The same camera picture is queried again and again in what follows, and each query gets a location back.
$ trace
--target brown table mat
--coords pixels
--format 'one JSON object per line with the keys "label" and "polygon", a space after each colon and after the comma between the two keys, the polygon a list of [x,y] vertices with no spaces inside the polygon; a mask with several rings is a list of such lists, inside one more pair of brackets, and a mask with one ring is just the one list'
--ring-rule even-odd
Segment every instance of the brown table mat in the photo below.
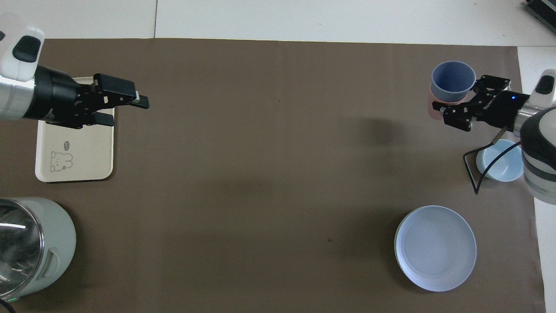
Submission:
{"label": "brown table mat", "polygon": [[[520,179],[473,193],[461,156],[497,132],[428,117],[434,66],[512,79],[515,47],[227,40],[47,40],[41,62],[135,82],[115,171],[39,182],[36,121],[0,123],[0,193],[58,202],[77,228],[67,272],[18,312],[544,311],[533,199]],[[411,283],[394,234],[438,204],[473,229],[455,290]]]}

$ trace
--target robotic arm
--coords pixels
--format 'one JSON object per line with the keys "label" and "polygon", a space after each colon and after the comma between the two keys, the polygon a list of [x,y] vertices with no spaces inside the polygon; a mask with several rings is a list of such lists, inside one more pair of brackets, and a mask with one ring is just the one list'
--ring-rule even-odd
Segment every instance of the robotic arm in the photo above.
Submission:
{"label": "robotic arm", "polygon": [[521,138],[524,176],[536,198],[556,204],[556,70],[546,70],[531,95],[508,90],[510,80],[483,75],[476,95],[459,105],[433,103],[446,125],[471,131],[474,121]]}
{"label": "robotic arm", "polygon": [[114,126],[110,114],[97,112],[121,105],[148,109],[132,81],[95,74],[82,85],[64,72],[38,65],[44,33],[27,21],[0,14],[0,119],[28,118],[81,129]]}

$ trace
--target pink cup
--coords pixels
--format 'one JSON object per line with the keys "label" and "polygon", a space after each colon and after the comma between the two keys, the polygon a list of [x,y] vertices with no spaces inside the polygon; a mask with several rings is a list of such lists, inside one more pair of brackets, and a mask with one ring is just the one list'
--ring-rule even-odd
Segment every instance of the pink cup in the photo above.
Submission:
{"label": "pink cup", "polygon": [[459,101],[456,101],[456,102],[445,102],[445,101],[442,101],[442,100],[438,99],[437,97],[435,97],[435,96],[433,95],[433,91],[429,88],[429,98],[428,98],[428,100],[426,101],[426,106],[427,106],[427,109],[428,109],[428,112],[429,112],[429,116],[430,116],[431,118],[433,118],[433,119],[435,119],[435,120],[439,120],[439,121],[441,121],[441,120],[444,119],[444,118],[442,117],[442,113],[441,113],[440,111],[436,111],[435,109],[433,109],[433,102],[434,102],[434,101],[440,102],[440,103],[445,103],[445,104],[447,104],[447,105],[456,105],[456,104],[460,104],[460,103],[462,103],[462,102],[468,101],[468,98],[469,98],[469,94],[467,94],[463,99],[461,99],[461,100],[459,100]]}

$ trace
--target black cable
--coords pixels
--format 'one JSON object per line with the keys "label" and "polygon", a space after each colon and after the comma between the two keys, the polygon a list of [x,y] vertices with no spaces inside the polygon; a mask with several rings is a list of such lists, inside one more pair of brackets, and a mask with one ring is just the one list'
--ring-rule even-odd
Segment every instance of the black cable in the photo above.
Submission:
{"label": "black cable", "polygon": [[475,191],[475,194],[479,194],[479,188],[481,187],[481,183],[483,182],[483,179],[485,178],[485,175],[487,174],[488,170],[494,165],[494,163],[496,163],[496,161],[498,161],[506,153],[510,152],[513,148],[517,147],[520,144],[521,144],[521,141],[516,142],[515,144],[511,145],[509,148],[504,150],[502,153],[500,153],[496,158],[494,158],[494,160],[492,160],[492,162],[490,162],[490,164],[485,168],[485,171],[483,171],[483,173],[481,174],[481,177],[479,178],[479,182],[477,183],[477,185],[475,185],[475,180],[473,179],[473,175],[471,174],[471,169],[469,168],[469,164],[467,163],[467,159],[465,157],[467,157],[471,153],[475,153],[475,152],[479,152],[481,150],[487,149],[487,148],[493,146],[494,144],[490,143],[490,144],[488,144],[484,147],[481,147],[479,149],[475,149],[473,151],[469,151],[469,152],[467,152],[466,154],[463,155],[463,163],[465,164],[465,168],[467,169],[467,175],[469,176],[469,179],[471,180],[471,184],[473,185],[473,191]]}
{"label": "black cable", "polygon": [[12,308],[9,303],[5,302],[4,300],[0,299],[0,304],[8,310],[9,313],[16,313],[16,311]]}

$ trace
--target electric kettle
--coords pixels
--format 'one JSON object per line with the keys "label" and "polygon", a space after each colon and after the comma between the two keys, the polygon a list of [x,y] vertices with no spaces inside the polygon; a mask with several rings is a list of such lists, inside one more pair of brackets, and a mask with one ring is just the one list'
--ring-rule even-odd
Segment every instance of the electric kettle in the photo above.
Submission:
{"label": "electric kettle", "polygon": [[76,233],[68,213],[44,198],[0,198],[0,299],[48,287],[73,258]]}

